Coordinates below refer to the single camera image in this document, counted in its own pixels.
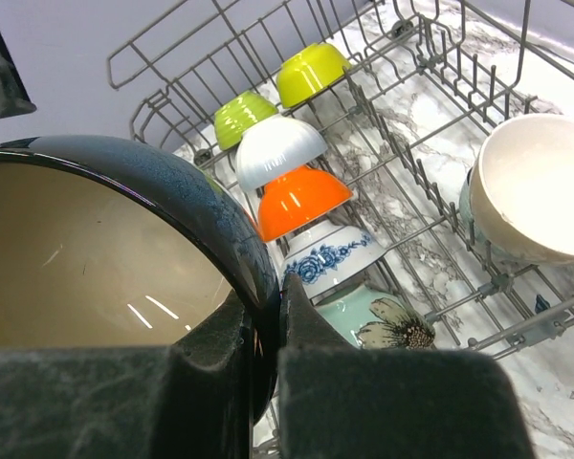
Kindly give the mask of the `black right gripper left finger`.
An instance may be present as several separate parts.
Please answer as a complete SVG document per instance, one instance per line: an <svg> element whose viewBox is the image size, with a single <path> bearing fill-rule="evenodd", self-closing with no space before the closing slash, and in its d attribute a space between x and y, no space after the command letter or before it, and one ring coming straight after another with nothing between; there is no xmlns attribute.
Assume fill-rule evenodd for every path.
<svg viewBox="0 0 574 459"><path fill-rule="evenodd" d="M170 345L0 350L0 458L248 458L251 340L229 295Z"/></svg>

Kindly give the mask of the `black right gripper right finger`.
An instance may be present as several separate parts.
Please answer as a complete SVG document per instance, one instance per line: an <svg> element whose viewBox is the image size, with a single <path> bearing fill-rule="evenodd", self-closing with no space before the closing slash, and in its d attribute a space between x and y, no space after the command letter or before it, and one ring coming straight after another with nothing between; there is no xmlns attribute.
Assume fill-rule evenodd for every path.
<svg viewBox="0 0 574 459"><path fill-rule="evenodd" d="M531 458L513 386L470 351L360 350L313 308L298 276L280 307L284 458Z"/></svg>

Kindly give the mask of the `celadon green bowl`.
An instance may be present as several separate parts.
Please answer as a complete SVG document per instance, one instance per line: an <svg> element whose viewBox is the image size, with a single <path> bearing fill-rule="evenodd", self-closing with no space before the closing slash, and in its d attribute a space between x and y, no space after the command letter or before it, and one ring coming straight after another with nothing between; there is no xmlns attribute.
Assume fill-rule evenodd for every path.
<svg viewBox="0 0 574 459"><path fill-rule="evenodd" d="M351 345L361 349L429 349L433 326L397 296L361 283L333 293L317 312Z"/></svg>

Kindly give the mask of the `blue floral bowl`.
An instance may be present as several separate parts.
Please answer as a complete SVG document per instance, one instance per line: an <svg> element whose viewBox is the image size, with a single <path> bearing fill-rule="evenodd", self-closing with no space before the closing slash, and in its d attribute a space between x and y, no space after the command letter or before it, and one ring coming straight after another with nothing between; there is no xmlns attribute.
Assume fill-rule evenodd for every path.
<svg viewBox="0 0 574 459"><path fill-rule="evenodd" d="M300 277L309 298L321 295L366 269L386 254L386 248L366 229L335 225L329 220L293 237L281 266Z"/></svg>

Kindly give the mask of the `dark brown bowl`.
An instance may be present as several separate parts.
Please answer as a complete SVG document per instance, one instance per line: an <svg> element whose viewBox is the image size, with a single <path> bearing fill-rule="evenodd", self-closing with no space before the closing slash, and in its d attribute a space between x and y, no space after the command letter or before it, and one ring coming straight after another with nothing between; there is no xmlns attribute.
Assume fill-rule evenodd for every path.
<svg viewBox="0 0 574 459"><path fill-rule="evenodd" d="M251 315L254 413L274 392L276 270L250 214L147 144L0 144L0 348L167 345L235 294Z"/></svg>

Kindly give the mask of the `white round bowl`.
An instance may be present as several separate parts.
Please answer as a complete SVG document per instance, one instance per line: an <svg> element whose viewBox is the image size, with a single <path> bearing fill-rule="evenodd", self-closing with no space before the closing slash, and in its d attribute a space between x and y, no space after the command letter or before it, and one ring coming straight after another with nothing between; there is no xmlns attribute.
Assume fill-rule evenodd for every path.
<svg viewBox="0 0 574 459"><path fill-rule="evenodd" d="M258 230L264 242L293 232L353 197L341 180L324 170L300 166L264 187Z"/></svg>

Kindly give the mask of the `grey bowl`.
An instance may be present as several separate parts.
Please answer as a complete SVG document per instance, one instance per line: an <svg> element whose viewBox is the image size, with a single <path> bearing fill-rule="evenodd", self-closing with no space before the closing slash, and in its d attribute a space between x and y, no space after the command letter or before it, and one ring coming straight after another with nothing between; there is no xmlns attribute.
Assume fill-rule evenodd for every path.
<svg viewBox="0 0 574 459"><path fill-rule="evenodd" d="M305 165L328 149L311 124L273 115L243 133L236 152L235 175L243 191L254 191Z"/></svg>

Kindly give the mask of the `beige patterned bowl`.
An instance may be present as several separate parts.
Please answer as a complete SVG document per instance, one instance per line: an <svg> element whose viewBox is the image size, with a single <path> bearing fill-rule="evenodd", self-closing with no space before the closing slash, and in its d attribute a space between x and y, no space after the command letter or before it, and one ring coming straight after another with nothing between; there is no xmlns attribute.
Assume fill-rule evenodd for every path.
<svg viewBox="0 0 574 459"><path fill-rule="evenodd" d="M574 120L527 114L492 130L469 200L483 237L510 258L574 264Z"/></svg>

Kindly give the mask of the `yellow-green bowl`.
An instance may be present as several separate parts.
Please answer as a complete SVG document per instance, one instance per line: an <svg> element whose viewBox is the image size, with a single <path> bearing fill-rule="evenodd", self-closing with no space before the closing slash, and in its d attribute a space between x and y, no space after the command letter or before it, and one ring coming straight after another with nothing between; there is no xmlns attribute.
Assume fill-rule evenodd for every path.
<svg viewBox="0 0 574 459"><path fill-rule="evenodd" d="M333 84L351 68L332 44L312 43L281 64L276 87L284 108L294 107Z"/></svg>

